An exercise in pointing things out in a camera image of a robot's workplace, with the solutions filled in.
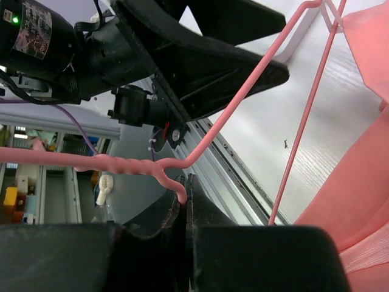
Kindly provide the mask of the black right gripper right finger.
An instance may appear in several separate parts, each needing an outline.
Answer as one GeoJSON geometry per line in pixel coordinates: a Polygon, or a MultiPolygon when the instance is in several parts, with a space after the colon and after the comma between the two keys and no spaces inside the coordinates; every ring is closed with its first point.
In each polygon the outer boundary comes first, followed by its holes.
{"type": "Polygon", "coordinates": [[[188,176],[195,291],[351,291],[334,241],[313,226],[240,226],[188,176]]]}

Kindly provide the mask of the coral pink skirt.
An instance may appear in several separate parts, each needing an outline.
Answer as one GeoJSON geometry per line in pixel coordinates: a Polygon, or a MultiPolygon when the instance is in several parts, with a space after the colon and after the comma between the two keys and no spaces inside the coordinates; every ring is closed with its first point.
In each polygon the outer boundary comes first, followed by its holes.
{"type": "Polygon", "coordinates": [[[379,117],[346,152],[297,224],[334,240],[353,291],[388,290],[388,3],[350,13],[343,33],[379,117]]]}

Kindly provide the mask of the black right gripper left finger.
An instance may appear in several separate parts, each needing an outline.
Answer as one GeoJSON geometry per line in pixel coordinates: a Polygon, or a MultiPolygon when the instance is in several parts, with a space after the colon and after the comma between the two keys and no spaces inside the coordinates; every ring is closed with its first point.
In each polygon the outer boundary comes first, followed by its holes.
{"type": "Polygon", "coordinates": [[[123,225],[3,225],[1,290],[182,291],[184,246],[171,191],[123,225]]]}

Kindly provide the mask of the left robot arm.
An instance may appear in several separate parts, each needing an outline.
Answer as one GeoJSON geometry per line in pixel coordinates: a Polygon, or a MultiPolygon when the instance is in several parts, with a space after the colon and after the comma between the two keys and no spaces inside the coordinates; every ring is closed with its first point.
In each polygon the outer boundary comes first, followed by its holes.
{"type": "Polygon", "coordinates": [[[185,124],[223,110],[261,56],[241,48],[283,30],[253,1],[111,1],[70,24],[38,1],[1,2],[1,81],[37,105],[112,92],[108,116],[140,127],[185,124]]]}

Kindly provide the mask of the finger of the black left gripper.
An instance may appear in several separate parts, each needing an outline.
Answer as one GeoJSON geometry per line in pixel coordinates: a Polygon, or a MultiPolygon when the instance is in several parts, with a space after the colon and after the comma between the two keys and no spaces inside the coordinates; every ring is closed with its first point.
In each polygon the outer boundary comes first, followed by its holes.
{"type": "Polygon", "coordinates": [[[203,36],[234,46],[279,33],[286,25],[282,13],[255,1],[169,0],[157,3],[177,21],[189,8],[203,36]]]}
{"type": "Polygon", "coordinates": [[[173,32],[163,32],[161,24],[157,21],[151,30],[162,33],[178,48],[176,57],[171,49],[166,55],[179,71],[173,88],[192,120],[224,109],[261,60],[261,55],[242,49],[242,44],[234,46],[203,36],[189,8],[173,32]]]}

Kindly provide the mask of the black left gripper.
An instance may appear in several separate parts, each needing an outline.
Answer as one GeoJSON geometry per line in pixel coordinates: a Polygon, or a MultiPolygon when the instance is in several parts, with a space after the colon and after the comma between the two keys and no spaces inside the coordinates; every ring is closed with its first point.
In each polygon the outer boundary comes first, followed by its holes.
{"type": "Polygon", "coordinates": [[[189,122],[193,118],[179,100],[173,83],[179,76],[173,67],[178,48],[151,30],[161,21],[163,32],[180,27],[184,1],[109,1],[113,19],[94,32],[77,34],[82,51],[73,66],[78,98],[88,100],[111,91],[115,102],[108,116],[119,122],[189,122]]]}

